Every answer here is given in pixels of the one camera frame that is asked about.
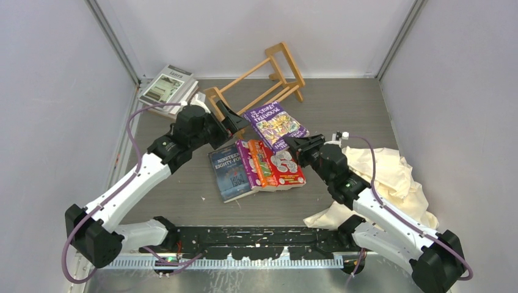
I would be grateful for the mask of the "purple 52-Storey Treehouse book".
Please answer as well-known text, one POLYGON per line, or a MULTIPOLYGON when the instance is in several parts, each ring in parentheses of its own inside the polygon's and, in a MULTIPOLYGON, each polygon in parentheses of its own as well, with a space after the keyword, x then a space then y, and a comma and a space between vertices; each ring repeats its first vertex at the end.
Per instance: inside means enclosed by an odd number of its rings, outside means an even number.
POLYGON ((285 137, 303 138, 310 134, 309 130, 292 117, 279 102, 247 110, 243 117, 274 153, 288 149, 285 137))

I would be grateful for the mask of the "red Treehouse book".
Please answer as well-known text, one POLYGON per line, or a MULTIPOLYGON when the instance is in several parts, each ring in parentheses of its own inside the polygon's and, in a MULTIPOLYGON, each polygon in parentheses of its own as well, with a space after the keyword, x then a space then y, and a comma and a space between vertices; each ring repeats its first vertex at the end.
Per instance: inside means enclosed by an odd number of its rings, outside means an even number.
POLYGON ((263 151, 261 162, 266 164, 268 179, 272 180, 272 185, 276 190, 289 190, 295 187, 302 187, 306 184, 306 178, 300 166, 287 151, 277 154, 268 148, 262 141, 259 146, 263 151))

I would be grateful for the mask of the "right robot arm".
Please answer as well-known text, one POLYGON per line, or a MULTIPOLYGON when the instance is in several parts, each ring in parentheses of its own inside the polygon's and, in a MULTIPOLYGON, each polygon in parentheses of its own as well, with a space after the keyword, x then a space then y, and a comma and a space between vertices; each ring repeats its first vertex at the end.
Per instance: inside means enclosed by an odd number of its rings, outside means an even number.
POLYGON ((416 220, 376 191, 374 181, 355 174, 341 149, 347 132, 327 141, 322 135, 284 138, 301 167, 310 166, 339 204, 354 214, 339 226, 340 245, 383 256, 409 273, 423 292, 448 292, 457 281, 474 277, 461 241, 452 231, 442 233, 416 220))

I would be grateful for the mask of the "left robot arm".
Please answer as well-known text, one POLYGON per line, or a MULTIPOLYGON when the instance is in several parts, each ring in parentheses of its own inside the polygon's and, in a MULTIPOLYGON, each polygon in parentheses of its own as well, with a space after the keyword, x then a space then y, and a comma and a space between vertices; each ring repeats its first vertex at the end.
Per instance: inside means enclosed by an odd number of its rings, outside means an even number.
POLYGON ((218 101, 216 107, 222 118, 202 102, 183 105, 169 132, 155 139, 118 183, 83 208, 70 206, 65 212, 67 241, 63 252, 72 245, 100 269, 120 253, 142 247, 174 250, 178 235, 164 217, 130 225, 121 221, 149 191, 190 161, 195 150, 206 144, 217 149, 248 127, 249 122, 224 102, 218 101))

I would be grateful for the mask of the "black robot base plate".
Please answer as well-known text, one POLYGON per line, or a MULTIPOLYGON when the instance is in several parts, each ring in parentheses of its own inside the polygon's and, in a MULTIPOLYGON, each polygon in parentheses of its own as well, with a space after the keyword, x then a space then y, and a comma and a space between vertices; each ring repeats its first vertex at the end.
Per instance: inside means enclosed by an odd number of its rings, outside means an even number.
POLYGON ((287 251, 290 260, 331 259, 352 253, 367 256, 343 229, 303 226, 175 226, 163 244, 150 247, 155 253, 173 253, 190 259, 251 261, 279 259, 287 251))

